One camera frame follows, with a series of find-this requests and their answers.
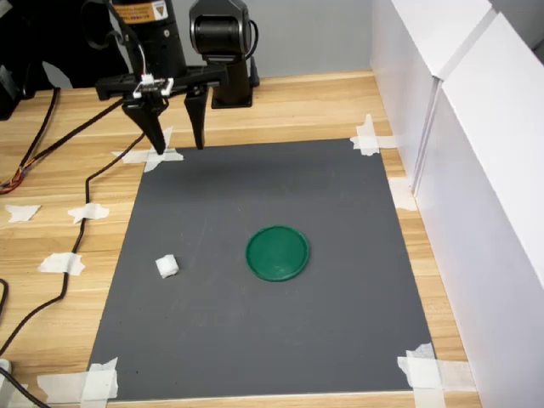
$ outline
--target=black cable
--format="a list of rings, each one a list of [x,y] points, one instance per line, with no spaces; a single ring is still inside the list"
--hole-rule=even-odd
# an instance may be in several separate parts
[[[119,162],[135,145],[137,145],[143,138],[144,138],[144,134],[142,134],[139,138],[137,138],[136,140],[134,140],[130,146],[127,147],[127,149],[125,151],[123,151],[118,157],[116,157],[110,164],[108,164],[106,167],[103,167],[102,169],[100,169],[98,172],[96,172],[95,174],[92,174],[91,176],[89,176],[86,180],[85,180],[85,203],[88,204],[89,202],[91,202],[91,192],[90,192],[90,183],[93,179],[97,178],[100,174],[102,174],[103,172],[107,171],[108,169],[110,169],[112,166],[114,166],[117,162]],[[72,248],[72,253],[77,253],[77,250],[79,249],[79,246],[81,244],[81,241],[82,241],[82,238],[83,238],[83,234],[85,233],[85,223],[86,223],[86,218],[82,219],[82,222],[81,222],[81,225],[80,225],[80,228],[79,228],[79,235],[77,236],[77,239],[76,239],[76,243],[74,244],[74,247]],[[15,330],[13,331],[13,333],[11,333],[11,335],[8,337],[8,340],[6,340],[6,343],[2,346],[2,348],[0,348],[0,356],[2,356],[5,351],[8,349],[9,345],[13,342],[13,340],[15,339],[15,337],[17,336],[17,334],[19,334],[20,330],[23,328],[23,326],[28,322],[28,320],[30,320],[36,313],[44,310],[45,308],[47,308],[48,306],[50,306],[51,304],[53,303],[56,303],[58,302],[59,300],[62,300],[65,295],[66,295],[66,290],[68,289],[68,278],[70,275],[68,275],[66,272],[63,274],[64,277],[63,277],[63,280],[62,280],[62,289],[60,290],[60,295],[49,300],[48,302],[42,304],[41,306],[38,306],[37,308],[35,308],[34,310],[32,310],[18,325],[17,327],[15,327]],[[3,282],[5,283],[5,288],[4,289],[4,292],[6,293],[7,295],[7,282]],[[5,298],[3,296],[2,298],[2,306],[3,304],[5,303]]]
[[[96,3],[96,4],[103,4],[103,2],[101,0],[99,1],[94,1],[94,0],[86,0],[85,2],[83,2],[82,4],[82,7],[79,9],[79,19],[80,19],[80,22],[81,22],[81,27],[82,27],[82,32],[83,32],[83,36],[85,37],[85,41],[87,41],[87,44],[89,45],[89,47],[93,48],[93,49],[98,49],[99,51],[102,51],[104,49],[107,49],[109,46],[110,46],[110,39],[111,38],[114,38],[116,39],[119,43],[122,43],[122,36],[121,34],[119,34],[117,31],[115,30],[111,30],[110,32],[108,32],[106,35],[105,35],[105,39],[104,39],[104,42],[102,44],[98,44],[97,42],[95,42],[91,36],[89,35],[88,33],[88,30],[87,30],[87,24],[86,24],[86,21],[84,19],[84,13],[85,13],[85,8],[90,4],[90,3]]]
[[[22,385],[20,385],[20,382],[18,382],[11,374],[5,371],[2,367],[0,367],[0,374],[6,377],[6,380],[8,380],[15,388],[17,388],[17,391],[23,394],[32,404],[38,406],[39,408],[51,408],[49,405],[44,404],[34,395],[29,393],[27,390],[25,390],[25,388]]]
[[[59,98],[59,94],[60,94],[60,88],[54,88],[53,97],[51,98],[51,103],[49,104],[48,113],[45,115],[42,126],[40,127],[40,130],[38,130],[34,140],[32,140],[32,143],[30,147],[28,148],[28,150],[26,151],[26,154],[23,157],[23,160],[20,161],[19,167],[23,167],[26,164],[26,162],[28,162],[28,159],[30,159],[32,153],[34,152],[34,150],[37,148],[38,144],[40,143],[43,133],[45,132],[45,129],[49,124],[49,119],[51,119],[51,115],[53,115],[53,110],[57,104],[57,99]]]
[[[3,286],[2,299],[0,300],[0,319],[1,319],[2,318],[3,305],[6,304],[6,301],[8,300],[9,285],[8,285],[8,282],[6,282],[2,278],[0,278],[0,283]]]
[[[85,203],[88,204],[89,202],[91,202],[91,181],[93,181],[93,179],[96,179],[100,174],[108,171],[110,168],[112,168],[113,166],[115,166],[116,163],[118,163],[124,156],[126,156],[128,154],[128,152],[130,150],[133,149],[133,147],[135,145],[137,145],[139,142],[142,141],[142,139],[144,138],[145,136],[145,133],[142,133],[142,135],[137,138],[136,140],[134,140],[118,157],[116,157],[113,161],[111,161],[108,165],[106,165],[105,167],[102,167],[98,172],[94,173],[94,174],[91,174],[89,177],[87,177],[87,179],[85,180]],[[87,219],[84,218],[82,219],[82,222],[81,222],[81,225],[80,225],[80,228],[79,228],[79,234],[77,235],[77,239],[76,239],[76,243],[74,244],[74,247],[72,248],[72,253],[77,253],[77,250],[79,249],[79,246],[81,245],[81,242],[82,242],[82,238],[83,238],[83,235],[85,233],[85,224],[86,224],[86,221]],[[17,336],[17,334],[20,332],[20,330],[23,328],[23,326],[28,322],[28,320],[30,320],[32,318],[32,316],[34,316],[36,313],[40,312],[41,310],[44,310],[45,308],[47,308],[49,305],[55,303],[55,302],[58,302],[59,300],[62,300],[65,295],[66,295],[66,291],[68,289],[68,278],[69,278],[69,274],[67,272],[65,272],[63,274],[63,280],[62,280],[62,289],[60,290],[60,295],[49,300],[48,302],[42,304],[41,306],[38,306],[37,308],[35,308],[34,310],[32,310],[18,325],[17,327],[15,327],[15,330],[13,331],[13,333],[11,333],[11,335],[8,337],[8,340],[6,341],[6,343],[2,346],[2,348],[0,349],[0,356],[2,356],[4,354],[4,352],[6,351],[6,349],[8,349],[9,345],[13,342],[13,340],[15,339],[15,336]],[[3,306],[4,304],[6,303],[6,299],[8,298],[8,290],[9,290],[9,286],[8,286],[8,282],[6,282],[5,280],[3,279],[0,279],[0,283],[2,283],[2,285],[4,286],[4,289],[3,289],[3,294],[2,294],[2,300],[0,300],[0,316],[2,315],[2,309],[3,309]],[[38,400],[36,397],[34,397],[32,394],[30,394],[28,391],[26,391],[21,385],[20,383],[15,380],[15,378],[13,378],[7,371],[5,371],[2,367],[0,367],[0,374],[2,374],[4,377],[6,377],[6,379],[12,383],[29,401],[31,401],[33,404],[37,405],[38,407],[40,408],[50,408],[48,405],[44,404],[43,402],[41,402],[40,400]]]
[[[257,50],[257,46],[258,46],[258,26],[257,26],[257,23],[255,21],[253,21],[253,20],[249,20],[249,23],[253,26],[253,31],[255,33],[255,40],[253,40],[252,49],[250,49],[249,53],[247,53],[247,55],[246,55],[246,60],[249,60],[255,54],[255,51]]]
[[[40,160],[44,158],[45,156],[47,156],[49,153],[52,153],[53,151],[57,150],[61,145],[66,143],[68,140],[70,140],[71,138],[73,138],[74,136],[76,136],[78,133],[82,132],[89,126],[93,125],[94,123],[96,123],[97,121],[99,121],[104,116],[108,115],[110,112],[114,111],[121,105],[122,105],[122,99],[119,99],[115,104],[110,105],[106,109],[102,110],[97,116],[93,117],[92,119],[89,119],[88,121],[83,123],[81,126],[75,128],[74,130],[69,132],[66,136],[57,140],[55,143],[51,144],[47,149],[39,152],[36,155],[35,159]]]

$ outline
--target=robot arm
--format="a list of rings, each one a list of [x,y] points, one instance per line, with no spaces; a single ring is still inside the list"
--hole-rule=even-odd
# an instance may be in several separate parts
[[[251,21],[241,0],[198,0],[190,9],[190,37],[205,66],[187,66],[172,0],[88,0],[105,3],[119,22],[117,38],[127,47],[133,74],[97,82],[101,100],[122,96],[123,111],[142,129],[159,154],[165,150],[159,115],[168,99],[186,94],[196,147],[204,148],[209,88],[214,109],[252,105],[258,75],[252,53]],[[258,31],[254,25],[256,40]],[[247,61],[251,61],[251,77]]]

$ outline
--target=gray mat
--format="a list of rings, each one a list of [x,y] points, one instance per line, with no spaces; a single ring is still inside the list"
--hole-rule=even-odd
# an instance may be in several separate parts
[[[397,356],[431,338],[382,158],[348,140],[180,152],[142,178],[91,356],[119,358],[119,400],[410,389]],[[246,265],[271,224],[309,240],[294,280]]]

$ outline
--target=yellow label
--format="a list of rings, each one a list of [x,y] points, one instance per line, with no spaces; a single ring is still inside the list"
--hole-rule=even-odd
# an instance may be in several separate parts
[[[168,18],[164,0],[152,3],[114,5],[116,12],[127,24],[152,23]]]

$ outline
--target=white sponge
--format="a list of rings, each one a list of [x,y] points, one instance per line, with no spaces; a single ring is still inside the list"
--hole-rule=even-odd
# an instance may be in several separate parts
[[[162,279],[167,278],[168,276],[176,275],[179,271],[178,263],[173,255],[166,255],[163,258],[157,259],[155,263],[156,267],[159,269]]]

